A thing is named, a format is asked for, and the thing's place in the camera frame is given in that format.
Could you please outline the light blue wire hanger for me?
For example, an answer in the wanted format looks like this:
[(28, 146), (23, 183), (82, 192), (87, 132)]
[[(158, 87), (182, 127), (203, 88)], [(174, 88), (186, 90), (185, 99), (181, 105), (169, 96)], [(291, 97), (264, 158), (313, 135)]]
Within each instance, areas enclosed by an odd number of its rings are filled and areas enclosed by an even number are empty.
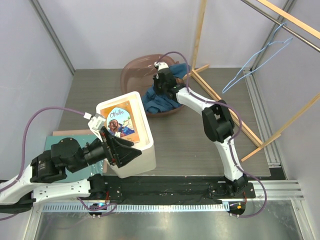
[[(249, 75), (257, 72), (260, 68), (262, 68), (264, 65), (266, 65), (268, 62), (270, 62), (276, 55), (278, 55), (282, 50), (284, 50), (287, 46), (291, 44), (293, 41), (292, 37), (289, 37), (285, 40), (275, 40), (276, 34), (282, 29), (282, 27), (278, 26), (275, 30), (272, 31), (270, 40), (257, 52), (255, 52), (248, 60), (247, 62), (240, 68), (240, 70), (235, 74), (235, 76), (225, 85), (225, 87), (222, 89), (222, 93), (225, 94), (228, 92), (231, 88), (233, 88), (237, 83), (248, 77)], [(273, 45), (279, 45), (279, 47), (276, 49), (276, 51), (263, 63), (256, 67), (252, 67), (249, 72), (244, 73), (242, 76), (240, 74), (249, 66), (249, 64), (252, 64), (255, 60), (258, 59), (262, 53), (265, 53), (269, 48), (272, 48)]]

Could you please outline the blue t shirt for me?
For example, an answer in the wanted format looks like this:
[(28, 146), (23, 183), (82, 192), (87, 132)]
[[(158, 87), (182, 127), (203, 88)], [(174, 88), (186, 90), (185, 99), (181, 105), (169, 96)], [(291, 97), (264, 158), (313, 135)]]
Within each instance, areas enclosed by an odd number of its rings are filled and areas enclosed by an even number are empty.
[(190, 66), (186, 63), (168, 65), (165, 62), (154, 64), (156, 74), (153, 84), (141, 97), (144, 110), (149, 115), (160, 115), (182, 107), (177, 101), (176, 93), (186, 85), (182, 78), (188, 73)]

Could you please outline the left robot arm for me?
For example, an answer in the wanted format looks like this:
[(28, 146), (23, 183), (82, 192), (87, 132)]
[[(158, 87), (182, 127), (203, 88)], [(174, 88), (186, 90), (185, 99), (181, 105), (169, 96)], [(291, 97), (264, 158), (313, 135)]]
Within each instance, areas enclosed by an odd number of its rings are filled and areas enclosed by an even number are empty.
[(35, 204), (68, 197), (102, 199), (108, 190), (99, 173), (74, 182), (62, 181), (68, 172), (76, 173), (102, 160), (122, 168), (142, 155), (142, 151), (134, 148), (133, 142), (113, 136), (105, 127), (98, 134), (100, 137), (84, 147), (72, 137), (64, 138), (35, 157), (20, 177), (2, 182), (0, 212), (17, 215), (31, 210)]

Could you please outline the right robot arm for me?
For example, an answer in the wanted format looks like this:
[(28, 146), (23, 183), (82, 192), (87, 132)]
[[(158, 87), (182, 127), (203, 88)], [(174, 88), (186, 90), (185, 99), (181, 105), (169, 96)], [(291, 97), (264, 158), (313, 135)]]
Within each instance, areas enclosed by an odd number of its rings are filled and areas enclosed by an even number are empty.
[(235, 123), (226, 102), (210, 100), (185, 84), (177, 83), (169, 68), (158, 69), (153, 81), (156, 94), (165, 95), (201, 115), (204, 133), (217, 147), (222, 161), (226, 194), (233, 198), (242, 194), (248, 179), (237, 155)]

